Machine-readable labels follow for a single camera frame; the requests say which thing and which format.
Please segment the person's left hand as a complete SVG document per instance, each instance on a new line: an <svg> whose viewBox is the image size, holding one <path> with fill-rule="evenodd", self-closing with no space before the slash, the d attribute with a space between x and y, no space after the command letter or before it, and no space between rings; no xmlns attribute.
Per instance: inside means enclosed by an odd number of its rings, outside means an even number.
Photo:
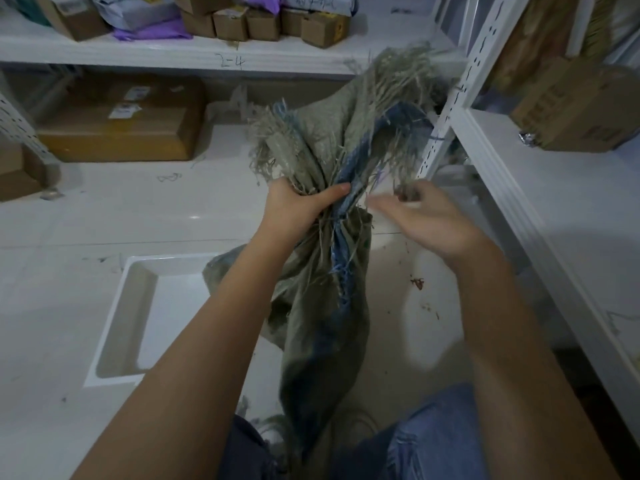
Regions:
<svg viewBox="0 0 640 480"><path fill-rule="evenodd" d="M258 233L276 241L297 243L329 208L309 209L305 204L306 196L310 195L298 193L286 177L272 181Z"/></svg>

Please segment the person's right hand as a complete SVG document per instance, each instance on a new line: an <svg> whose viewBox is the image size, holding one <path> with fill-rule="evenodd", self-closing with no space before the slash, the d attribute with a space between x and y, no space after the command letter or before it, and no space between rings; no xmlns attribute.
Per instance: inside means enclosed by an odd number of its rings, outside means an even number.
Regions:
<svg viewBox="0 0 640 480"><path fill-rule="evenodd" d="M404 188L415 181L417 180L400 185L393 194L405 193ZM448 267L457 272L473 259L496 249L496 245L443 190L435 184L434 186L435 195L428 198L427 203L422 204L425 213L431 215L429 224L420 230L401 231L421 247L436 254ZM420 206L416 202L416 196L407 196L404 199L408 200L409 206L413 208Z"/></svg>

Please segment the grey-green woven sack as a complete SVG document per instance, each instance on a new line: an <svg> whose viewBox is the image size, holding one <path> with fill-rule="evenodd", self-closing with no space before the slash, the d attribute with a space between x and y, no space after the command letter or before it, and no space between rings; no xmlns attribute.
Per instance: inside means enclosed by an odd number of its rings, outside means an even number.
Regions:
<svg viewBox="0 0 640 480"><path fill-rule="evenodd" d="M386 48L331 96L260 107L251 120L251 168L265 181L287 177L304 195L351 185L295 246L262 328L283 351L279 400L297 460L308 459L364 360L372 215L358 202L381 171L400 185L415 176L428 111L451 85L436 67L444 53L427 41Z"/></svg>

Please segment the person's right forearm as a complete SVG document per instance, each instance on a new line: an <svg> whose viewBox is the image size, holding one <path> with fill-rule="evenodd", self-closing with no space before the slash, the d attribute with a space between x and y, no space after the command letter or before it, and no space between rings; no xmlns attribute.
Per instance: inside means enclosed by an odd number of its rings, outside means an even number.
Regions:
<svg viewBox="0 0 640 480"><path fill-rule="evenodd" d="M456 275L492 480L620 480L503 253L446 255Z"/></svg>

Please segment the white slotted shelf rack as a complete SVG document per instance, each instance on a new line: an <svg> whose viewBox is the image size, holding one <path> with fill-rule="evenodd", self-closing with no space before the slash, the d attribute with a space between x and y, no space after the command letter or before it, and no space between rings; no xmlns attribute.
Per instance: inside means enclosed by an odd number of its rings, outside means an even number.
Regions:
<svg viewBox="0 0 640 480"><path fill-rule="evenodd" d="M459 139L640 446L640 174L614 153L526 146L506 115L472 109L528 3L493 1L418 176Z"/></svg>

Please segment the white metal shelving unit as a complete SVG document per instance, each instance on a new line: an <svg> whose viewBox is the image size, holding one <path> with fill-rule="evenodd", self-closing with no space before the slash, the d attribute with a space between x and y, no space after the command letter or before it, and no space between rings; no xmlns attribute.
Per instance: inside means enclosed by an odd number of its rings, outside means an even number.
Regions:
<svg viewBox="0 0 640 480"><path fill-rule="evenodd" d="M183 70L238 75L303 75L322 79L365 73L377 102L400 94L401 85L427 96L434 80L460 77L467 57L428 17L357 15L366 34L351 35L322 49L300 39L246 41L238 47L218 39L117 41L112 35L71 41L53 29L37 27L16 11L0 13L0 65L132 68L134 72Z"/></svg>

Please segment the small brown cardboard box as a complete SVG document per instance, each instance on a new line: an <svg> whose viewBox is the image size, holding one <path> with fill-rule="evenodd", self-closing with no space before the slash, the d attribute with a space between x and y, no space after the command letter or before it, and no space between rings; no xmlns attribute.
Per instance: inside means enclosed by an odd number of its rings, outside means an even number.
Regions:
<svg viewBox="0 0 640 480"><path fill-rule="evenodd" d="M309 11L290 7L280 8L281 33L283 36L301 37L302 21L310 15Z"/></svg>
<svg viewBox="0 0 640 480"><path fill-rule="evenodd" d="M332 47L348 37L351 17L314 12L301 21L300 39L317 48Z"/></svg>
<svg viewBox="0 0 640 480"><path fill-rule="evenodd" d="M250 8L246 12L249 39L258 41L279 41L281 37L280 14L272 14L261 9Z"/></svg>
<svg viewBox="0 0 640 480"><path fill-rule="evenodd" d="M247 12L246 6L233 6L214 12L212 21L217 38L224 41L248 41Z"/></svg>
<svg viewBox="0 0 640 480"><path fill-rule="evenodd" d="M187 33L203 38L217 38L212 13L194 15L180 10L180 15Z"/></svg>

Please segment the white printed mailer bag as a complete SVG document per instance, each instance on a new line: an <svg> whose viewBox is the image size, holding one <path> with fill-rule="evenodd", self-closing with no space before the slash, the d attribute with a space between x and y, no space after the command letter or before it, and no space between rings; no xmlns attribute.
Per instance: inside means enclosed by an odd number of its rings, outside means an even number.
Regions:
<svg viewBox="0 0 640 480"><path fill-rule="evenodd" d="M280 0L281 6L312 12L354 16L358 12L358 0Z"/></svg>

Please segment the tall brown cardboard box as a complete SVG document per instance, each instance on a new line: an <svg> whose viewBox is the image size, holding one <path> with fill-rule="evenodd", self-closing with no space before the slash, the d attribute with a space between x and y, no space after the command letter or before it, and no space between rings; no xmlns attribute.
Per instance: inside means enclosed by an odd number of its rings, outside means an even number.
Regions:
<svg viewBox="0 0 640 480"><path fill-rule="evenodd" d="M565 55L578 3L529 0L484 87L523 94L550 60Z"/></svg>

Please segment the white plastic tray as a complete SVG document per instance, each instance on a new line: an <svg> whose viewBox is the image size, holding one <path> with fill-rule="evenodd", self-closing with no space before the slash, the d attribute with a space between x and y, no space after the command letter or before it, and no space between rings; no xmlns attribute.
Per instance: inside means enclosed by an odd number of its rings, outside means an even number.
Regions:
<svg viewBox="0 0 640 480"><path fill-rule="evenodd" d="M129 257L84 387L139 384L209 297L203 272L218 255Z"/></svg>

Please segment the large brown cardboard box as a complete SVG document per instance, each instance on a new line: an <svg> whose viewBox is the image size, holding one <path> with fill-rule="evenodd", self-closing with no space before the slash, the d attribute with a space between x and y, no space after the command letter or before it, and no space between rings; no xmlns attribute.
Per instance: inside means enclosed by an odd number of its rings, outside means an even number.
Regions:
<svg viewBox="0 0 640 480"><path fill-rule="evenodd" d="M206 103L197 77L87 74L36 135L67 163L189 161Z"/></svg>

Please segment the person's blue jeans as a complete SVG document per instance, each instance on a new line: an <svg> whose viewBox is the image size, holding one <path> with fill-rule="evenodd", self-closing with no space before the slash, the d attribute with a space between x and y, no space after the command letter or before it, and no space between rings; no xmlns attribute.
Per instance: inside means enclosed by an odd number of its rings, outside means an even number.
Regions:
<svg viewBox="0 0 640 480"><path fill-rule="evenodd" d="M258 430L235 416L217 480L285 480ZM404 420L334 454L326 480L490 480L474 387L430 396Z"/></svg>

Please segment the purple plastic mailer bag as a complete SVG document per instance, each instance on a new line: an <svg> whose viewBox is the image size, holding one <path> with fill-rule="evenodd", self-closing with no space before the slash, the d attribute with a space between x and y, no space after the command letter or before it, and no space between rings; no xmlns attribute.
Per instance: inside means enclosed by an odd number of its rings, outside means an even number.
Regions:
<svg viewBox="0 0 640 480"><path fill-rule="evenodd" d="M165 39L193 39L180 17L155 23L135 31L114 29L112 35L119 41L155 41Z"/></svg>

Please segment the grey plastic mailer bag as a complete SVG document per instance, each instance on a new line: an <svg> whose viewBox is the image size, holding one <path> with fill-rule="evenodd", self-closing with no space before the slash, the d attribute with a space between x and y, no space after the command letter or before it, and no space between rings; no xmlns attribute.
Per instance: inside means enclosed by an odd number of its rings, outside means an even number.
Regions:
<svg viewBox="0 0 640 480"><path fill-rule="evenodd" d="M180 17L174 0L91 0L102 19L115 29L138 31Z"/></svg>

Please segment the brown cardboard box with label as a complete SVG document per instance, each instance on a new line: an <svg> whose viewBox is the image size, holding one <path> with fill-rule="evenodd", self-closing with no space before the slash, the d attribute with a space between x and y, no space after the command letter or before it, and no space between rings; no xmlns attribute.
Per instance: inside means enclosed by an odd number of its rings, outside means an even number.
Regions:
<svg viewBox="0 0 640 480"><path fill-rule="evenodd" d="M60 34L87 41L110 33L91 0L36 0L44 17Z"/></svg>

